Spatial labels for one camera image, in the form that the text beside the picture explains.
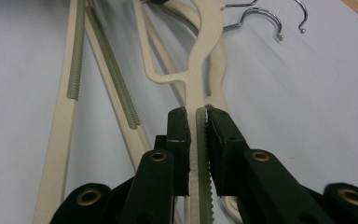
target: silver wire hook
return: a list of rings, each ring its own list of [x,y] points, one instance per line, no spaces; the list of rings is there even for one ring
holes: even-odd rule
[[[304,12],[304,20],[298,25],[298,30],[300,30],[301,34],[304,34],[306,32],[306,29],[303,27],[303,25],[308,19],[308,11],[300,0],[295,0],[295,1],[301,6],[301,9]]]
[[[271,11],[266,10],[265,8],[262,7],[251,7],[249,9],[247,9],[245,12],[243,12],[242,17],[241,17],[241,21],[235,23],[235,24],[231,24],[228,26],[225,26],[223,28],[223,31],[230,31],[230,30],[235,30],[238,29],[242,26],[243,21],[245,20],[245,17],[250,15],[250,14],[261,14],[263,16],[266,16],[268,18],[270,18],[273,22],[275,22],[275,25],[277,26],[277,34],[276,37],[282,41],[284,38],[284,35],[281,35],[281,31],[282,31],[282,23],[281,20]]]
[[[254,6],[258,0],[254,0],[252,3],[245,4],[226,4],[226,7],[251,7]]]

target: white surface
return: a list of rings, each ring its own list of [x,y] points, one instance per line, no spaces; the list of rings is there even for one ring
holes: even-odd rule
[[[358,15],[340,1],[305,1],[303,35],[294,1],[260,1],[283,23],[249,16],[224,34],[229,64],[224,82],[231,116],[248,143],[274,153],[303,185],[358,186]],[[31,223],[60,80],[69,2],[0,1],[0,223]],[[166,133],[168,111],[179,106],[170,86],[144,74],[130,1],[97,2],[99,14],[150,142]],[[243,9],[226,9],[225,23]],[[192,35],[164,11],[175,39],[172,56],[186,64]],[[131,161],[88,39],[67,192],[99,182],[115,187],[133,175]],[[215,223],[226,223],[215,207]]]

